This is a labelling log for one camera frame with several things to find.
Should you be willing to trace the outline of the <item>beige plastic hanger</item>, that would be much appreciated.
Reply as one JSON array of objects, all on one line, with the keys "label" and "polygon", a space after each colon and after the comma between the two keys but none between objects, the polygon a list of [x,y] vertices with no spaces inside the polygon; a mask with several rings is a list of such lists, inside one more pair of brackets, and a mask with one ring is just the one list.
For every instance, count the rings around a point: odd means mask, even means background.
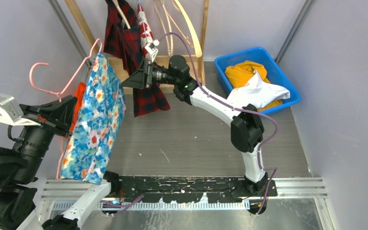
[{"label": "beige plastic hanger", "polygon": [[184,9],[184,7],[182,6],[182,4],[180,3],[179,0],[173,0],[173,4],[178,7],[179,12],[181,12],[181,14],[183,15],[184,20],[187,24],[187,27],[189,29],[190,36],[191,36],[191,39],[192,39],[192,42],[193,42],[195,56],[197,58],[202,57],[203,51],[202,51],[202,48],[201,48],[201,44],[200,44],[198,35],[196,33],[195,27],[194,27],[189,15],[187,14],[186,10]]},{"label": "beige plastic hanger", "polygon": [[[159,7],[161,8],[162,12],[164,13],[165,16],[165,20],[162,19],[161,17],[161,13],[159,11]],[[167,8],[165,6],[165,1],[164,0],[154,0],[153,1],[153,8],[156,12],[157,17],[159,18],[159,21],[161,23],[162,29],[164,31],[164,33],[170,33],[172,32],[172,26],[171,26],[171,19],[170,19],[170,15],[167,11]],[[173,51],[174,51],[174,41],[173,41],[173,36],[169,35],[166,37],[166,44],[167,44],[167,53],[168,56],[171,57],[173,55]]]}]

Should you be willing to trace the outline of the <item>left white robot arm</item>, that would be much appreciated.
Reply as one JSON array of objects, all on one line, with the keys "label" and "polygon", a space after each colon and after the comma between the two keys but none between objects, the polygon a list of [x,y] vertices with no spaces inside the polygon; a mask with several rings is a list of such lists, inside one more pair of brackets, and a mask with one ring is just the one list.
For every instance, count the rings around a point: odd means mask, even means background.
[{"label": "left white robot arm", "polygon": [[0,93],[0,123],[23,130],[10,149],[0,147],[0,230],[78,230],[106,196],[119,195],[117,173],[107,171],[99,185],[92,185],[64,213],[40,223],[35,211],[36,188],[28,184],[36,173],[55,135],[69,137],[77,98],[66,96],[43,105],[25,105]]}]

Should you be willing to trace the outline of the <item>blue floral garment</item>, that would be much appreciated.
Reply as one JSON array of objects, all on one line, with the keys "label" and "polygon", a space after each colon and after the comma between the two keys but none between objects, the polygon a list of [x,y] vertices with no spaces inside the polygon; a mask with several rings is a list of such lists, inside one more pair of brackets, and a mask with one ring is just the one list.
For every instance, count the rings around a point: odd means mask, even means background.
[{"label": "blue floral garment", "polygon": [[122,82],[105,55],[98,53],[59,167],[59,179],[101,183],[125,111]]}]

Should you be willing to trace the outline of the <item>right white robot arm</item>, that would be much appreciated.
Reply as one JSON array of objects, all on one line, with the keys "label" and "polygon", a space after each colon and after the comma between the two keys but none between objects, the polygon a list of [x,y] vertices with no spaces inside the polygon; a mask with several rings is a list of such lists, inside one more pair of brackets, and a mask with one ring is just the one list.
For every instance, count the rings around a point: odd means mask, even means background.
[{"label": "right white robot arm", "polygon": [[249,104],[238,111],[224,98],[199,86],[190,75],[186,59],[180,55],[172,56],[168,67],[149,59],[143,60],[122,85],[145,89],[158,83],[174,86],[173,92],[180,101],[204,109],[230,127],[231,143],[242,153],[247,191],[251,196],[260,196],[265,191],[268,176],[260,153],[265,130],[256,107]]}]

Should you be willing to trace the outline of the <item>yellow skirt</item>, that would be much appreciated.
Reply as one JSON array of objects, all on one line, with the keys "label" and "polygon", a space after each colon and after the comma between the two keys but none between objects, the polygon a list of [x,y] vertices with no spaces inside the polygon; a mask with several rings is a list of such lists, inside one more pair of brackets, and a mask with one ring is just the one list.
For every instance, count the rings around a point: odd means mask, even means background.
[{"label": "yellow skirt", "polygon": [[228,78],[233,89],[242,87],[253,76],[254,71],[258,71],[263,81],[271,83],[267,78],[267,70],[262,64],[245,61],[234,66],[229,66],[225,70],[225,75]]}]

